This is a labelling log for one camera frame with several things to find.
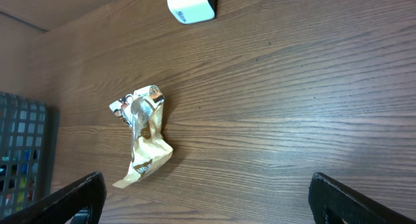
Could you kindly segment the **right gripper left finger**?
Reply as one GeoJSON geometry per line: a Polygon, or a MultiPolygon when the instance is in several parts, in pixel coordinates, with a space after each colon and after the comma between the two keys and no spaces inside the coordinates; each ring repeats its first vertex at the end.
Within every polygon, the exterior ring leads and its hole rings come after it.
{"type": "Polygon", "coordinates": [[[1,223],[99,223],[107,197],[103,174],[92,172],[79,180],[37,201],[23,210],[5,217],[1,223]]]}

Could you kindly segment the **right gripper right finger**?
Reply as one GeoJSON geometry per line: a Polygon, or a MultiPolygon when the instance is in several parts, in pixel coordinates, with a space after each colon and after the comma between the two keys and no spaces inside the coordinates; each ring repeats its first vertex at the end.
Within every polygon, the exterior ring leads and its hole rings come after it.
{"type": "Polygon", "coordinates": [[[320,172],[314,173],[311,178],[308,201],[315,223],[415,224],[415,220],[320,172]]]}

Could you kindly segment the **beige brown snack packet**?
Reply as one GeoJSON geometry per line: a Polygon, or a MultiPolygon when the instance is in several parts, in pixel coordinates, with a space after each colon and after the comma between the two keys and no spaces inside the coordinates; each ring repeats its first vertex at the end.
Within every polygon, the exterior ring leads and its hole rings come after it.
{"type": "Polygon", "coordinates": [[[114,101],[109,108],[132,130],[127,175],[113,184],[126,188],[157,171],[173,154],[173,148],[161,134],[164,95],[158,86],[149,85],[114,101]]]}

